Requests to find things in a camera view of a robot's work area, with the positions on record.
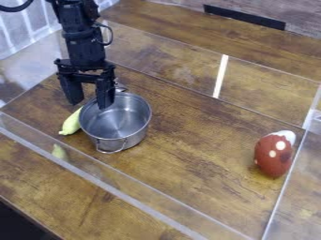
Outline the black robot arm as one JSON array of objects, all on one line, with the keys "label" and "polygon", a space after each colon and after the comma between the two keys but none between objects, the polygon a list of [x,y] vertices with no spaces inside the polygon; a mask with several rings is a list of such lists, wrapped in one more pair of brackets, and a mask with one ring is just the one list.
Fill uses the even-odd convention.
[{"label": "black robot arm", "polygon": [[56,59],[57,79],[72,105],[84,99],[81,83],[95,85],[99,109],[107,109],[115,99],[115,65],[106,60],[106,46],[112,39],[103,40],[100,17],[93,0],[45,0],[61,24],[68,59]]}]

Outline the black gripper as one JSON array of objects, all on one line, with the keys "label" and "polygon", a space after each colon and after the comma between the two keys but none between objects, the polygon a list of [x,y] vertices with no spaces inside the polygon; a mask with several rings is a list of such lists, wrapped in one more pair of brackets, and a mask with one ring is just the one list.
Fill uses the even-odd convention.
[{"label": "black gripper", "polygon": [[56,59],[57,79],[71,105],[84,99],[81,83],[95,83],[96,103],[100,110],[107,109],[115,96],[115,65],[107,61],[89,66],[76,66],[69,59]]}]

